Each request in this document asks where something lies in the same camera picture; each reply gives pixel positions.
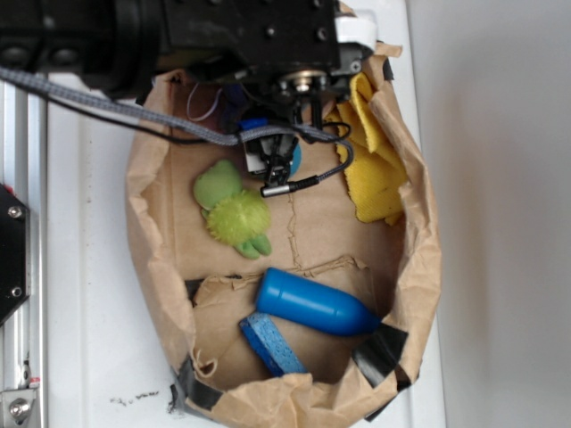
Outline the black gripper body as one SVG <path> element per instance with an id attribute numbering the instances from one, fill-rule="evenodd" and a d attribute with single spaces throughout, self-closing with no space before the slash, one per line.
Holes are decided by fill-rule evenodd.
<path id="1" fill-rule="evenodd" d="M 262 103 L 344 98 L 377 23 L 338 1 L 164 1 L 159 72 L 242 84 Z"/>

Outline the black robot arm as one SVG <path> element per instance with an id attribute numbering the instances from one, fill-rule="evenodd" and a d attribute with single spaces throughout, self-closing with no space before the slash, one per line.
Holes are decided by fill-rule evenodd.
<path id="1" fill-rule="evenodd" d="M 261 103 L 349 93 L 374 53 L 377 25 L 337 1 L 4 1 L 1 64 L 70 72 L 112 98 L 185 70 L 242 84 Z"/>

